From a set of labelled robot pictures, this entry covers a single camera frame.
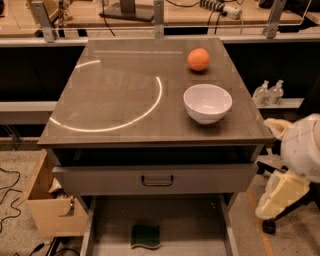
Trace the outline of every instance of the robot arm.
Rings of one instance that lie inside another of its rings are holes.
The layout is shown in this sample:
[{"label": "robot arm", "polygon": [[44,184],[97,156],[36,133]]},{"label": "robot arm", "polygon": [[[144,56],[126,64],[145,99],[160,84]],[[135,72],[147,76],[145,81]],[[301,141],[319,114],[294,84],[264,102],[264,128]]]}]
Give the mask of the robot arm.
[{"label": "robot arm", "polygon": [[272,219],[309,191],[311,182],[320,183],[320,114],[295,123],[267,119],[264,124],[282,140],[281,158],[289,171],[275,171],[262,195],[256,215]]}]

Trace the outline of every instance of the drawer handle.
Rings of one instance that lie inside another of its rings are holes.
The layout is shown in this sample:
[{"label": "drawer handle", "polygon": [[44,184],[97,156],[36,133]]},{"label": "drawer handle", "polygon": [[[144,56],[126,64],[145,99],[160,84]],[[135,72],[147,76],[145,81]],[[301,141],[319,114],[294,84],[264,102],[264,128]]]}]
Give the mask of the drawer handle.
[{"label": "drawer handle", "polygon": [[173,175],[170,176],[170,180],[168,182],[163,182],[163,183],[160,183],[160,182],[147,182],[145,177],[144,177],[144,175],[141,176],[141,183],[144,186],[168,187],[168,186],[173,185],[173,182],[174,182]]}]

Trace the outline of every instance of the white bowl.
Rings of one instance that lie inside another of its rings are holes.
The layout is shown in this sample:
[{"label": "white bowl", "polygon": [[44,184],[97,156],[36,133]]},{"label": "white bowl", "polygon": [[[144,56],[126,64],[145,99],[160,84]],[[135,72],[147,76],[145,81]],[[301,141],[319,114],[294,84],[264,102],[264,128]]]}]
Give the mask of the white bowl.
[{"label": "white bowl", "polygon": [[232,106],[230,94],[212,84],[191,86],[185,91],[183,100],[190,117],[200,124],[219,121]]}]

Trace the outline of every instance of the cable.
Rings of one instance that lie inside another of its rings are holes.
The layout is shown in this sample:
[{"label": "cable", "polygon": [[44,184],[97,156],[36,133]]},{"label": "cable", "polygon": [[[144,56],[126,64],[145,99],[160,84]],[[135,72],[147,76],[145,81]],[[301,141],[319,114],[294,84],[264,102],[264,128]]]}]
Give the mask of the cable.
[{"label": "cable", "polygon": [[214,12],[215,12],[215,11],[212,11],[212,12],[210,13],[210,16],[209,16],[209,19],[208,19],[208,23],[207,23],[208,26],[210,25],[211,17],[212,17],[212,14],[213,14]]},{"label": "cable", "polygon": [[240,21],[241,21],[240,34],[242,34],[242,30],[243,30],[243,19],[242,19],[242,17],[240,17]]},{"label": "cable", "polygon": [[180,4],[175,4],[175,3],[173,3],[173,2],[171,2],[171,1],[169,1],[169,0],[166,0],[169,4],[172,4],[172,5],[174,5],[174,6],[177,6],[177,7],[186,7],[186,8],[188,8],[188,7],[193,7],[193,6],[196,6],[197,4],[199,4],[199,2],[196,2],[195,4],[192,4],[192,5],[180,5]]},{"label": "cable", "polygon": [[227,13],[226,12],[221,12],[218,16],[218,19],[217,19],[217,23],[216,23],[216,28],[214,29],[214,34],[217,34],[217,28],[218,28],[218,25],[219,25],[219,20],[220,20],[220,17],[221,16],[226,16]]},{"label": "cable", "polygon": [[75,254],[80,255],[80,253],[78,253],[76,250],[73,250],[73,249],[70,249],[70,248],[63,248],[60,251],[57,251],[54,255],[57,255],[58,253],[65,252],[65,251],[72,251]]},{"label": "cable", "polygon": [[112,34],[113,36],[116,36],[116,35],[113,33],[112,29],[110,28],[110,26],[109,26],[109,24],[108,24],[108,22],[107,22],[107,20],[106,20],[105,13],[104,13],[104,7],[105,7],[105,5],[104,5],[104,0],[101,0],[101,3],[102,3],[102,15],[103,15],[104,24],[106,24],[106,26],[107,26],[108,29],[110,30],[111,34]]},{"label": "cable", "polygon": [[[19,172],[15,172],[15,171],[9,172],[9,171],[6,171],[6,170],[4,170],[4,169],[2,169],[2,168],[0,168],[0,171],[5,172],[5,173],[17,173],[17,174],[18,174],[17,180],[16,180],[12,185],[7,186],[7,187],[0,188],[0,190],[7,189],[7,191],[4,193],[4,196],[2,197],[2,199],[1,199],[1,201],[0,201],[0,205],[1,205],[2,202],[4,201],[5,197],[7,196],[7,194],[8,194],[9,192],[12,192],[12,191],[13,191],[13,192],[22,193],[22,191],[16,190],[16,189],[13,189],[13,188],[12,188],[14,185],[16,185],[16,184],[18,183],[18,181],[19,181],[19,179],[20,179],[20,173],[19,173]],[[3,223],[5,220],[11,219],[11,218],[17,218],[17,217],[20,216],[21,210],[13,206],[13,204],[14,204],[16,201],[18,201],[18,199],[19,199],[19,197],[16,198],[15,200],[13,200],[13,201],[11,202],[11,204],[10,204],[10,207],[11,207],[12,209],[18,211],[19,213],[18,213],[17,215],[7,216],[7,217],[1,219],[1,221],[0,221],[0,233],[2,232],[2,223]]]},{"label": "cable", "polygon": [[242,5],[244,3],[244,0],[242,0],[242,2],[239,2],[239,0],[222,0],[220,2],[224,2],[224,3],[232,3],[232,2],[237,2],[238,5]]}]

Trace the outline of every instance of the white bottle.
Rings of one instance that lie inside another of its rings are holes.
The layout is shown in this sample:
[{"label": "white bottle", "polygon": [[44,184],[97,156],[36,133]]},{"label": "white bottle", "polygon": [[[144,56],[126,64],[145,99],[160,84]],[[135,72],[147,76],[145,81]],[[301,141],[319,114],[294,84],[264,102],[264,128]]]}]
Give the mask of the white bottle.
[{"label": "white bottle", "polygon": [[267,104],[267,100],[269,97],[268,83],[269,81],[265,80],[263,85],[259,86],[253,93],[252,99],[258,107]]},{"label": "white bottle", "polygon": [[282,89],[282,80],[279,80],[275,86],[272,86],[269,89],[269,99],[267,103],[269,105],[278,105],[282,96],[283,96],[283,89]]}]

